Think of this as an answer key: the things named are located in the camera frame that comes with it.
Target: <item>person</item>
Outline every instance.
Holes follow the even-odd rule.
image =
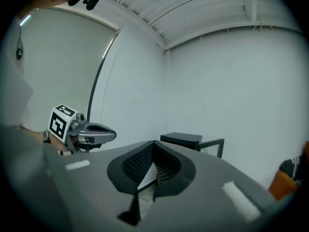
[[[48,130],[35,132],[24,128],[22,125],[29,119],[27,103],[33,90],[23,78],[24,49],[21,40],[20,23],[36,9],[50,8],[68,2],[70,6],[79,0],[30,0],[14,17],[8,28],[0,48],[0,124],[17,126],[22,131],[31,135],[38,142],[44,140],[51,143],[57,150],[66,151],[65,146]]]

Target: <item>person's arm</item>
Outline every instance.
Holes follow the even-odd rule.
[[[34,137],[39,143],[41,144],[43,143],[43,135],[44,135],[43,131],[36,132],[36,131],[29,130],[25,127],[20,127],[20,129],[24,131],[25,133],[27,133],[29,136]],[[56,150],[67,151],[64,144],[59,139],[57,139],[53,134],[49,134],[49,139],[51,141],[51,144],[56,148]],[[71,138],[71,140],[73,144],[78,141],[77,137]]]

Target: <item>orange object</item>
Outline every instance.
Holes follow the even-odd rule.
[[[278,170],[273,179],[268,191],[276,200],[280,200],[291,192],[296,192],[298,186],[294,181],[283,171]]]
[[[306,162],[307,162],[307,164],[309,164],[309,142],[306,142],[305,156],[306,156]]]

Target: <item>black and white marker cube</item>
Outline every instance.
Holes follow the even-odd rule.
[[[66,142],[67,132],[73,120],[76,120],[77,111],[66,105],[59,105],[52,109],[49,118],[48,130],[63,143]]]

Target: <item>white cloth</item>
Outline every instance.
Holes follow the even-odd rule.
[[[24,80],[24,57],[17,59],[20,20],[15,17],[0,47],[0,124],[21,126],[30,118],[27,104],[33,94]]]

